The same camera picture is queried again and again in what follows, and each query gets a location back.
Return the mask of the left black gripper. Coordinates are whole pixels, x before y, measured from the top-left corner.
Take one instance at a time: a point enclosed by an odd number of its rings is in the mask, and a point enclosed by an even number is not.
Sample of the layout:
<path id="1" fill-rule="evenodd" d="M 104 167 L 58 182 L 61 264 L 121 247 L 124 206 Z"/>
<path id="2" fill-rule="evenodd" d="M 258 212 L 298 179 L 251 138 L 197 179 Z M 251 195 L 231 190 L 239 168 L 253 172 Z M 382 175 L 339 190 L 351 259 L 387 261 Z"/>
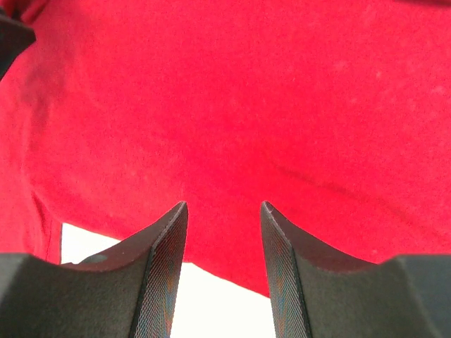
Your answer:
<path id="1" fill-rule="evenodd" d="M 1 79 L 13 62 L 36 41 L 35 31 L 1 8 Z"/>

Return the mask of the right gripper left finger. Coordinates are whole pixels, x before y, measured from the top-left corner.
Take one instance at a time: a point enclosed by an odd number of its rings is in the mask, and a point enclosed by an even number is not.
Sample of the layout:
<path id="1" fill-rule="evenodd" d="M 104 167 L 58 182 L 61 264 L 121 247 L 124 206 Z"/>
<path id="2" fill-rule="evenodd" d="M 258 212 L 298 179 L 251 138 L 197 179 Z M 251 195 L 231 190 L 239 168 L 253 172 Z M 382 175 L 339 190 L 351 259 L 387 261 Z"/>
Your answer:
<path id="1" fill-rule="evenodd" d="M 169 337 L 187 204 L 78 264 L 1 255 L 2 337 Z"/>

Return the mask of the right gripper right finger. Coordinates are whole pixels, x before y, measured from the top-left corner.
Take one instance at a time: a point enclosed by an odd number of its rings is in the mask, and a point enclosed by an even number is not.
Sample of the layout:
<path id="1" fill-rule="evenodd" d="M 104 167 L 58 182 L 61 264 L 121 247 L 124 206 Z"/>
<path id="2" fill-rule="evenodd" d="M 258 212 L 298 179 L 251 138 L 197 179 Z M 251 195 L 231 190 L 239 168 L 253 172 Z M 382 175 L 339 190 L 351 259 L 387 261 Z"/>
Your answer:
<path id="1" fill-rule="evenodd" d="M 449 337 L 450 257 L 374 264 L 343 253 L 261 205 L 277 337 Z"/>

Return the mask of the red t shirt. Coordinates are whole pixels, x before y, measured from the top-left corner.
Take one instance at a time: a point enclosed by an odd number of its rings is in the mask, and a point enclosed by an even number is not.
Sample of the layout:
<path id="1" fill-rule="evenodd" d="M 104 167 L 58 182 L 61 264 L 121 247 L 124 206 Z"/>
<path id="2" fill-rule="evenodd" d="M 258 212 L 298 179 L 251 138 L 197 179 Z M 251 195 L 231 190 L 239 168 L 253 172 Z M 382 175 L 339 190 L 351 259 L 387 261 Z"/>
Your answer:
<path id="1" fill-rule="evenodd" d="M 186 201 L 185 260 L 267 294 L 259 207 L 368 261 L 450 252 L 449 1 L 2 1 L 1 250 L 57 263 Z"/>

